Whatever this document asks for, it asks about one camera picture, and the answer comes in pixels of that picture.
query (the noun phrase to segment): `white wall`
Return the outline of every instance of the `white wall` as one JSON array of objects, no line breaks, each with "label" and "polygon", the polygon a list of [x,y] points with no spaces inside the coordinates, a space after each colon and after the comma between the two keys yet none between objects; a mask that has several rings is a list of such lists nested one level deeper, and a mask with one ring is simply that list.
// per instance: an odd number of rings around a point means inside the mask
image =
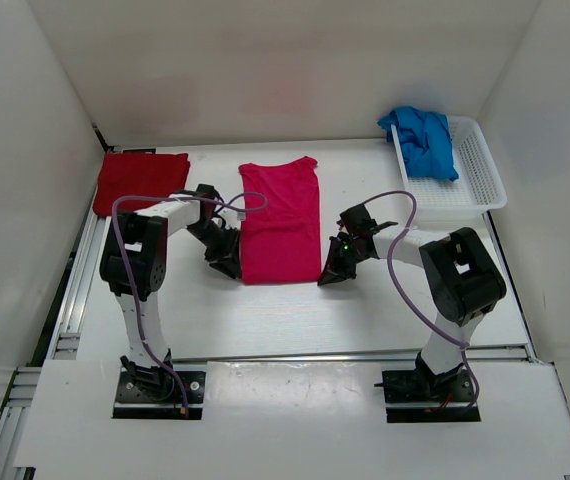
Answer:
[{"label": "white wall", "polygon": [[509,202],[494,218],[537,352],[556,363],[570,407],[570,1],[543,0],[495,93],[482,126]]},{"label": "white wall", "polygon": [[29,7],[0,0],[0,403],[31,358],[101,158]]},{"label": "white wall", "polygon": [[29,0],[107,141],[380,136],[476,116],[538,0]]}]

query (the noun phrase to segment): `white table surface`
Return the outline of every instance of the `white table surface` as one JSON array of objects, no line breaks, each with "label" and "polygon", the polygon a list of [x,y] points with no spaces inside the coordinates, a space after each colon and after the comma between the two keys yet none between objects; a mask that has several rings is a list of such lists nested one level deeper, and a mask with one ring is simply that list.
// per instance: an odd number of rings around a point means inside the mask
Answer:
[{"label": "white table surface", "polygon": [[570,417],[552,366],[472,362],[482,421],[387,424],[381,367],[207,366],[201,421],[114,420],[117,360],[50,360],[15,459],[41,479],[561,480]]},{"label": "white table surface", "polygon": [[[189,153],[187,188],[214,185],[224,198],[242,191],[238,166],[278,165],[308,155],[318,160],[323,263],[340,212],[377,193],[402,187],[394,149],[383,139],[159,148]],[[384,198],[368,205],[379,223],[404,222],[407,200]],[[463,225],[452,225],[449,231]],[[496,261],[479,217],[472,226]],[[429,331],[403,303],[384,261],[358,265],[355,281],[319,288],[314,283],[245,286],[209,268],[204,248],[187,232],[169,239],[167,276],[159,292],[162,327],[174,358],[414,350]],[[424,272],[398,263],[406,290],[433,316]],[[511,289],[478,327],[473,346],[528,342]],[[115,359],[128,351],[118,304],[94,272],[77,358]]]}]

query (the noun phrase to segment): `red cloth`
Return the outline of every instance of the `red cloth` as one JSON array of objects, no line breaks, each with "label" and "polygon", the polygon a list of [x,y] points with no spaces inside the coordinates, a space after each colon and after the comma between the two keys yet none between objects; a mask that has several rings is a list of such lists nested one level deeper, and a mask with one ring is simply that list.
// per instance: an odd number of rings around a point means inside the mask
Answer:
[{"label": "red cloth", "polygon": [[[259,192],[267,208],[248,213],[241,224],[243,282],[315,282],[321,273],[320,192],[317,161],[300,158],[286,165],[238,168],[245,192]],[[258,196],[245,197],[246,208],[258,207]]]},{"label": "red cloth", "polygon": [[[123,195],[167,197],[185,188],[189,161],[187,154],[106,153],[98,175],[94,213],[109,217],[114,201]],[[119,209],[138,210],[154,202],[130,201]]]}]

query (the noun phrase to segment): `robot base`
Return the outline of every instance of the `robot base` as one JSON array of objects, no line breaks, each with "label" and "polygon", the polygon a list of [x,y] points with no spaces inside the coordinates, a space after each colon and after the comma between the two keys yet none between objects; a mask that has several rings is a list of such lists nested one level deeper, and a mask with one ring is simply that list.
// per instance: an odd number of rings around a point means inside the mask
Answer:
[{"label": "robot base", "polygon": [[150,397],[140,389],[126,370],[121,370],[112,418],[140,418],[158,420],[200,420],[203,417],[205,395],[205,372],[177,371],[187,392],[189,417],[181,406],[182,395],[179,389],[169,392],[165,398]]},{"label": "robot base", "polygon": [[[447,390],[435,398],[421,398],[417,394],[400,393],[399,385],[411,383],[414,370],[386,370],[383,372],[387,423],[450,423],[480,422],[478,407],[466,408],[474,395],[472,380],[467,370],[461,370],[447,385]],[[451,394],[447,405],[444,405]]]}]

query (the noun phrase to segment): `laundry basket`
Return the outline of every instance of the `laundry basket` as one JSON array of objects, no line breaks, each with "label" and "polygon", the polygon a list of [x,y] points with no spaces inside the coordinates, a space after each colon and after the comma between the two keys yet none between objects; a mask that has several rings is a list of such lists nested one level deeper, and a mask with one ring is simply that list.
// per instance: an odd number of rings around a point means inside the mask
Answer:
[{"label": "laundry basket", "polygon": [[507,203],[503,182],[478,123],[468,117],[448,116],[447,120],[452,136],[454,168],[459,174],[454,182],[408,178],[398,132],[392,125],[403,184],[418,201],[416,220],[422,224],[477,219],[483,212],[502,208]]}]

